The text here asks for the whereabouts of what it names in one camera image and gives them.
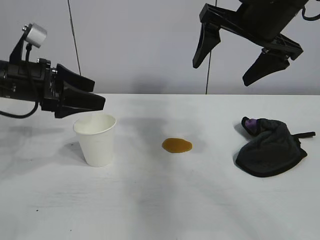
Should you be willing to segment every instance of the cup rim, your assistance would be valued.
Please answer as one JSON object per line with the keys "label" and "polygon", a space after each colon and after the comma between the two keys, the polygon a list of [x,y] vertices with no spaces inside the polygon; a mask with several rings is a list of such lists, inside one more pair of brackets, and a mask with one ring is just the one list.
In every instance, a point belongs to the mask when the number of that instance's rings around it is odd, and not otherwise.
{"label": "cup rim", "polygon": [[102,131],[99,131],[99,132],[96,132],[96,133],[81,133],[81,132],[76,131],[76,130],[75,130],[75,125],[76,125],[76,123],[77,123],[79,120],[82,120],[82,119],[84,119],[84,118],[89,117],[89,115],[86,115],[86,116],[83,116],[83,117],[79,118],[77,121],[74,122],[74,124],[73,124],[73,131],[74,131],[76,134],[79,134],[79,135],[93,136],[93,135],[102,134],[102,133],[105,133],[105,132],[109,131],[109,130],[112,129],[112,128],[116,125],[116,123],[117,123],[117,119],[116,119],[114,116],[110,115],[110,114],[105,114],[105,113],[94,113],[94,114],[91,114],[91,116],[94,116],[94,115],[105,115],[105,116],[112,117],[113,120],[114,120],[114,123],[112,124],[112,126],[108,127],[107,129],[102,130]]}

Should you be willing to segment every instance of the black cloth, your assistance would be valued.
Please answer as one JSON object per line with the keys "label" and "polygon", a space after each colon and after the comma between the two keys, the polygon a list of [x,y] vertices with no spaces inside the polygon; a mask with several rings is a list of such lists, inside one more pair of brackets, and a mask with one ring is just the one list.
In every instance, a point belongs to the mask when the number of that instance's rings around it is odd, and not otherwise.
{"label": "black cloth", "polygon": [[265,118],[244,117],[241,124],[255,137],[241,148],[235,164],[261,178],[281,174],[297,165],[307,156],[299,138],[316,135],[315,132],[291,135],[284,122]]}

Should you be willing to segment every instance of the purple tag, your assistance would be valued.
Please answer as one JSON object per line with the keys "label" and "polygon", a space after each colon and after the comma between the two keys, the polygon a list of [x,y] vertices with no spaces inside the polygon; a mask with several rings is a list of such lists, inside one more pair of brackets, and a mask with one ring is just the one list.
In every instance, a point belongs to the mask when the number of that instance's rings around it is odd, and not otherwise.
{"label": "purple tag", "polygon": [[257,133],[257,119],[248,119],[245,121],[245,127],[249,129],[253,134]]}

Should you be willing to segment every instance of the wire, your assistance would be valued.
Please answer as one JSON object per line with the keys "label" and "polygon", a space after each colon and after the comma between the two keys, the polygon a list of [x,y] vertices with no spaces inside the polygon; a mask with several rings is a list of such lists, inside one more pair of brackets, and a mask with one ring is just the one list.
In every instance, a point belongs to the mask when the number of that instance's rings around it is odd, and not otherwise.
{"label": "wire", "polygon": [[75,48],[75,55],[76,55],[76,60],[78,63],[79,75],[81,76],[78,48],[77,48],[77,42],[76,42],[76,34],[75,34],[74,22],[72,20],[72,15],[71,15],[70,1],[67,0],[67,2],[68,2],[68,8],[69,8],[70,24],[71,24],[71,31],[72,31],[72,36],[73,36],[74,48]]}
{"label": "wire", "polygon": [[24,114],[24,115],[16,115],[16,114],[8,113],[5,111],[0,111],[0,115],[5,116],[5,117],[14,118],[14,119],[25,119],[27,117],[30,117],[32,114],[34,114],[37,111],[38,106],[39,106],[39,96],[38,96],[37,87],[36,87],[35,81],[33,80],[32,76],[31,76],[30,67],[29,67],[29,56],[30,56],[30,51],[32,49],[32,45],[30,43],[28,43],[26,45],[25,49],[26,49],[26,53],[25,53],[26,72],[27,72],[27,76],[30,81],[30,84],[32,86],[34,96],[35,96],[34,107],[29,113]]}
{"label": "wire", "polygon": [[320,19],[320,14],[318,14],[316,16],[306,16],[306,7],[303,6],[303,8],[302,8],[302,17],[306,21],[316,21],[316,20]]}
{"label": "wire", "polygon": [[208,72],[207,72],[207,75],[206,75],[206,85],[205,85],[205,95],[208,94],[208,86],[209,86],[209,75],[210,75],[210,65],[211,65],[211,52],[210,51],[210,54],[209,54],[209,65],[208,65]]}

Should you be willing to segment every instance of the screw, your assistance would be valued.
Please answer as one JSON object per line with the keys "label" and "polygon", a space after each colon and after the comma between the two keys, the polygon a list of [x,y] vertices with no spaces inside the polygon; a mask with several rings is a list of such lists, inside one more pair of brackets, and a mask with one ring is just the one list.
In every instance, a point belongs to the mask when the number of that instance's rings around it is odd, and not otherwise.
{"label": "screw", "polygon": [[269,51],[270,51],[269,49],[262,48],[262,52],[263,52],[264,54],[267,54]]}
{"label": "screw", "polygon": [[50,68],[51,68],[51,61],[47,60],[45,63],[45,69],[50,70]]}

